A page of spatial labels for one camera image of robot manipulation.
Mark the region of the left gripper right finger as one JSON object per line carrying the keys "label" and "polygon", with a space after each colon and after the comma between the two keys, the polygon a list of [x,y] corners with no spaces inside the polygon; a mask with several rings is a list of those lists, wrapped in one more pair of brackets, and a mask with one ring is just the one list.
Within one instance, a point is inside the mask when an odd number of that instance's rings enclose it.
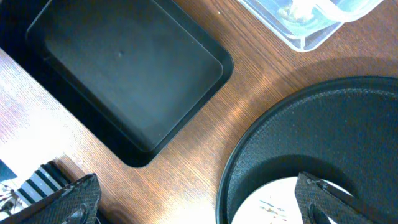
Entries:
{"label": "left gripper right finger", "polygon": [[396,217],[307,172],[299,173],[294,193],[304,223],[397,223]]}

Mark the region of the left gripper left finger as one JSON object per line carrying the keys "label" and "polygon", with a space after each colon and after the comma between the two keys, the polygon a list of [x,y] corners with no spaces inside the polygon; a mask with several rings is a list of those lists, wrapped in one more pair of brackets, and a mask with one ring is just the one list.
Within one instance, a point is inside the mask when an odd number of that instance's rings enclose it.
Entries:
{"label": "left gripper left finger", "polygon": [[95,224],[101,199],[96,174],[88,174],[20,212],[1,224]]}

